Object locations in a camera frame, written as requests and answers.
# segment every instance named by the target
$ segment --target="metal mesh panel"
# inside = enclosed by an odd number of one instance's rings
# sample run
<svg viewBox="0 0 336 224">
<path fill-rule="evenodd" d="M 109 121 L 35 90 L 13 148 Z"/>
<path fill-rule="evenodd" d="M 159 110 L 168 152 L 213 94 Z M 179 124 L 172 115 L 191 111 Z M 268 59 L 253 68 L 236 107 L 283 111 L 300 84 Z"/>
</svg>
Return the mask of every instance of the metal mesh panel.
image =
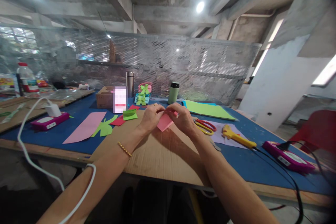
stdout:
<svg viewBox="0 0 336 224">
<path fill-rule="evenodd" d="M 84 82 L 97 89 L 125 86 L 126 71 L 132 71 L 135 88 L 152 82 L 154 97 L 168 97 L 170 82 L 177 81 L 179 98 L 227 106 L 232 106 L 261 46 L 165 35 L 15 27 L 0 27 L 1 60 L 9 71 L 16 71 L 17 63 L 23 61 L 35 73 L 44 71 L 52 82 Z M 28 34 L 30 41 L 21 42 L 14 31 Z"/>
</svg>

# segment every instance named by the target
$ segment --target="green paper cutout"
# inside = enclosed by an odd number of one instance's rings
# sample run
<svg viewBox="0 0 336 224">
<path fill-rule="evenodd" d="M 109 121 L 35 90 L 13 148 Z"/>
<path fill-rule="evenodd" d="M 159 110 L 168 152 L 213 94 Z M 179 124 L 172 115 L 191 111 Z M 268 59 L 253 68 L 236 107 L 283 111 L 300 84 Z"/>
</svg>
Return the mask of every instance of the green paper cutout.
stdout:
<svg viewBox="0 0 336 224">
<path fill-rule="evenodd" d="M 145 95 L 143 94 L 139 94 L 138 95 L 138 101 L 136 102 L 137 105 L 146 105 L 146 97 Z"/>
<path fill-rule="evenodd" d="M 187 105 L 187 109 L 189 109 L 189 111 L 194 114 L 201 114 L 228 120 L 237 120 L 235 117 L 231 116 L 228 112 L 226 112 L 225 109 L 218 105 L 214 106 L 189 100 L 186 100 L 185 103 Z"/>
<path fill-rule="evenodd" d="M 125 110 L 122 114 L 124 121 L 138 118 L 137 109 Z"/>
<path fill-rule="evenodd" d="M 104 121 L 99 124 L 98 128 L 91 137 L 95 137 L 99 131 L 101 137 L 111 135 L 113 128 L 110 125 L 110 123 L 113 122 L 115 119 L 117 119 L 117 117 L 118 117 L 117 115 L 114 115 L 110 120 L 106 121 L 106 119 L 104 119 Z"/>
<path fill-rule="evenodd" d="M 140 95 L 144 95 L 145 93 L 146 94 L 149 94 L 149 91 L 148 91 L 148 84 L 146 84 L 145 86 L 141 85 L 140 86 L 140 89 L 141 89 L 141 93 Z"/>
</svg>

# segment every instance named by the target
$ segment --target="red scissors handle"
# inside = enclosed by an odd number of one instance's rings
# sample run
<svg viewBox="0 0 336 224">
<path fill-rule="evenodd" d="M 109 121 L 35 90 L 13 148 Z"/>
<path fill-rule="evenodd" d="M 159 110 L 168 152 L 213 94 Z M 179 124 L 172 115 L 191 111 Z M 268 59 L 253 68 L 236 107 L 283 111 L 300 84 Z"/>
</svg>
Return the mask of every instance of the red scissors handle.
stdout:
<svg viewBox="0 0 336 224">
<path fill-rule="evenodd" d="M 205 127 L 208 127 L 209 129 L 211 129 L 213 132 L 215 132 L 217 130 L 217 128 L 212 125 L 211 123 L 209 123 L 208 121 L 204 121 L 204 120 L 200 120 L 200 119 L 197 119 L 196 122 L 202 124 L 203 126 Z"/>
</svg>

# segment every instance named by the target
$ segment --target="cardboard box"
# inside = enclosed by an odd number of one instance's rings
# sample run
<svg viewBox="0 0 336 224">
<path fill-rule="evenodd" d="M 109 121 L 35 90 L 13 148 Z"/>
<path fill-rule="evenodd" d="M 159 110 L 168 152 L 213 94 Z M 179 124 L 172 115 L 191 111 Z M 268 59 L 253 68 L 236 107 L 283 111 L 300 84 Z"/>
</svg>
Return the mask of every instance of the cardboard box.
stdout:
<svg viewBox="0 0 336 224">
<path fill-rule="evenodd" d="M 114 127 L 111 135 L 106 136 L 90 157 L 94 162 L 117 142 L 127 139 L 142 120 L 144 110 L 138 110 L 138 119 L 126 121 Z M 211 187 L 204 164 L 192 141 L 175 124 L 161 132 L 155 128 L 137 146 L 128 161 L 124 172 L 134 175 L 171 180 L 202 187 Z"/>
<path fill-rule="evenodd" d="M 98 109 L 113 108 L 113 93 L 111 93 L 113 89 L 113 86 L 105 86 L 96 94 Z"/>
</svg>

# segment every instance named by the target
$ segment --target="blue table mat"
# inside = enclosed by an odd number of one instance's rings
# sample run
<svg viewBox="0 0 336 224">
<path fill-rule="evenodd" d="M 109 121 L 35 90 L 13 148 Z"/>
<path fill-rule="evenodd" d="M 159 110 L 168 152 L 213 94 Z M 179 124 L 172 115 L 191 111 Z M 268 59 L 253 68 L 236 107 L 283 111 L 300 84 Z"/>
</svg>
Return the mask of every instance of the blue table mat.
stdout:
<svg viewBox="0 0 336 224">
<path fill-rule="evenodd" d="M 150 100 L 149 104 L 153 104 L 155 102 L 163 105 L 164 107 L 168 106 L 167 101 L 165 100 Z M 129 98 L 128 107 L 132 104 L 134 104 L 134 98 Z M 260 127 L 259 125 L 247 119 L 233 109 L 224 106 L 223 108 L 232 116 L 236 117 L 239 121 L 229 121 L 201 115 L 193 116 L 207 121 L 234 124 L 237 129 L 241 131 L 248 139 L 256 142 L 258 145 L 257 147 L 263 152 L 266 151 L 261 146 L 265 141 L 284 142 L 281 138 Z M 68 112 L 74 118 L 70 118 L 69 120 L 61 123 L 60 125 L 57 125 L 56 127 L 46 132 L 35 132 L 31 129 L 30 124 L 26 123 L 21 135 L 22 141 L 29 144 L 31 143 L 51 148 L 63 149 L 67 151 L 92 154 L 105 137 L 100 137 L 99 134 L 97 134 L 95 137 L 88 138 L 82 142 L 69 143 L 64 145 L 62 143 L 91 112 L 105 111 L 102 109 L 97 109 L 95 94 L 91 94 L 81 100 L 78 100 L 68 105 L 67 107 L 62 108 L 61 111 Z M 114 114 L 112 112 L 112 109 L 107 109 L 106 111 L 107 113 L 105 115 L 105 118 L 106 120 L 109 120 L 113 117 Z M 2 133 L 0 137 L 8 140 L 16 140 L 18 132 L 19 127 Z M 232 165 L 232 167 L 246 181 L 290 189 L 293 188 L 290 177 L 280 167 L 278 167 L 275 163 L 273 163 L 270 159 L 263 156 L 262 154 L 257 153 L 256 151 L 236 148 L 219 143 L 217 143 L 217 145 L 222 149 L 221 153 L 224 155 L 230 165 Z M 315 162 L 312 158 L 308 157 L 306 154 L 302 153 L 300 150 L 294 148 L 293 146 L 290 147 L 290 151 L 307 161 Z M 309 191 L 312 193 L 332 195 L 332 188 L 320 174 L 309 174 L 303 176 L 290 170 L 287 171 L 294 177 L 300 190 Z"/>
</svg>

